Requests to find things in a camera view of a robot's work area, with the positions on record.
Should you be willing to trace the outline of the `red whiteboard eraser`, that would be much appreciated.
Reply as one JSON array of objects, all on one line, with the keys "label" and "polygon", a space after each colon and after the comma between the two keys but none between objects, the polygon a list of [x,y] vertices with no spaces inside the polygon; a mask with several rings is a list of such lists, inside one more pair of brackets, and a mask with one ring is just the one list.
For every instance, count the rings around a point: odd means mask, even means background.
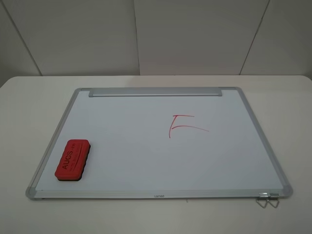
[{"label": "red whiteboard eraser", "polygon": [[86,139],[71,139],[67,142],[55,177],[59,181],[79,181],[82,178],[91,145]]}]

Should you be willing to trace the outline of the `white aluminium-framed whiteboard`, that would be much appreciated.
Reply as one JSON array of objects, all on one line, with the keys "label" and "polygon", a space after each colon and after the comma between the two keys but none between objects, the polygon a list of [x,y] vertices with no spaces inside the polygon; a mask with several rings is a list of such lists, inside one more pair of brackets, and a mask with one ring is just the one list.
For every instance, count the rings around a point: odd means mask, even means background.
[{"label": "white aluminium-framed whiteboard", "polygon": [[[55,171],[91,145],[81,180]],[[78,88],[26,190],[29,199],[259,197],[293,189],[239,87]]]}]

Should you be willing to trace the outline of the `silver binder clip left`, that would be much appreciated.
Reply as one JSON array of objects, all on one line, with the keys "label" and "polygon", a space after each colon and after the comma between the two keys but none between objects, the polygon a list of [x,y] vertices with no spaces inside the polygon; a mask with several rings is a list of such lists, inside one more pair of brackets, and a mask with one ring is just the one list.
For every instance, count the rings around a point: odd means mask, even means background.
[{"label": "silver binder clip left", "polygon": [[268,205],[269,193],[259,193],[259,197],[256,199],[256,203],[263,209]]}]

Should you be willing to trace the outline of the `silver binder clip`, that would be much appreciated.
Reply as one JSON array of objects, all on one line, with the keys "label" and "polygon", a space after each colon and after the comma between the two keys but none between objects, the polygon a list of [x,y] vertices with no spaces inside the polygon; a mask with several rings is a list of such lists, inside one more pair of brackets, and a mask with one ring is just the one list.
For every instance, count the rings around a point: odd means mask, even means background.
[{"label": "silver binder clip", "polygon": [[268,205],[269,193],[259,193],[259,197],[256,199],[256,203],[263,209]]},{"label": "silver binder clip", "polygon": [[278,208],[280,200],[279,200],[279,193],[270,193],[267,202],[274,207],[275,209]]}]

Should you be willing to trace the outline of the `silver binder clip right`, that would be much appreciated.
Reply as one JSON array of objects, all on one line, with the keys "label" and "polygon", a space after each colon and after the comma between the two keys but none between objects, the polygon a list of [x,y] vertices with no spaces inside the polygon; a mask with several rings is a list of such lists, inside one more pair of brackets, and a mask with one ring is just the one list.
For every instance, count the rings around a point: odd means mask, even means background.
[{"label": "silver binder clip right", "polygon": [[274,207],[275,209],[278,208],[280,200],[279,200],[279,193],[270,193],[267,202]]}]

